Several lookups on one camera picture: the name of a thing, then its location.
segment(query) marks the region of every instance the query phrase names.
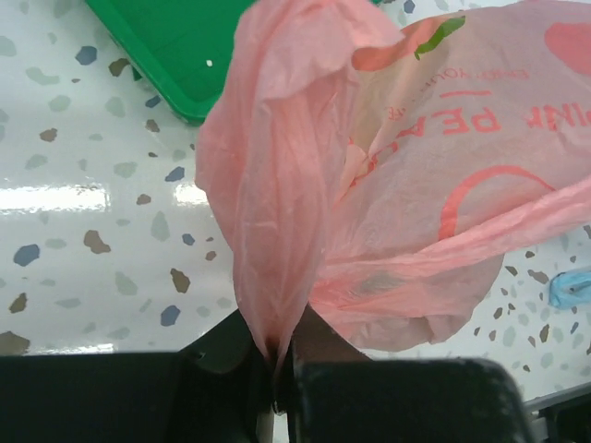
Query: light blue plastic wrapper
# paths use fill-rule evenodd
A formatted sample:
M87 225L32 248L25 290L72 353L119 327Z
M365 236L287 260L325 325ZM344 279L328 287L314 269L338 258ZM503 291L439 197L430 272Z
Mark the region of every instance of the light blue plastic wrapper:
M559 309L571 309L591 303L591 268L561 272L550 283L549 303Z

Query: crumpled plastic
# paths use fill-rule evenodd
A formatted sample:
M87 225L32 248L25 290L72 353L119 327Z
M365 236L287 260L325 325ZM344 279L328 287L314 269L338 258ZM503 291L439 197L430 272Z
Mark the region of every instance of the crumpled plastic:
M446 340L502 254L591 220L590 27L552 1L402 32L368 0L245 13L196 183L270 361L308 300L359 347Z
M591 268L561 272L550 282L549 303L559 309L591 302Z

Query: green tray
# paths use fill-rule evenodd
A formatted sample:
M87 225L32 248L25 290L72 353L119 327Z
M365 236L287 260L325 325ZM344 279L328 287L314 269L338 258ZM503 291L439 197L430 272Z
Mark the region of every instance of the green tray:
M378 4L381 0L371 0ZM87 0L137 69L191 124L223 90L234 33L253 0Z

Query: speckled tabletop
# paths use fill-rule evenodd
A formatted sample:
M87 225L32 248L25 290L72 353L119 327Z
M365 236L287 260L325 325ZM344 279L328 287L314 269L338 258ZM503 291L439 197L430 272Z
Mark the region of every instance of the speckled tabletop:
M406 25L507 3L383 8ZM133 82L81 0L0 2L0 84L0 353L177 350L235 309L231 251L192 184L198 131ZM550 308L548 283L591 265L591 227L504 265L455 337L394 357L484 355L526 399L587 381L591 306Z

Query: green leaf print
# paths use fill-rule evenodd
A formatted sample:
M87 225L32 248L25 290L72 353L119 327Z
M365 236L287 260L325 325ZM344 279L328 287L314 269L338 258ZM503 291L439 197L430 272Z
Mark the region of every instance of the green leaf print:
M420 60L421 54L426 54L433 51L443 41L443 39L455 31L459 30L465 24L465 16L454 17L445 20L437 28L433 36L428 39L428 42L418 45L415 51L416 60Z

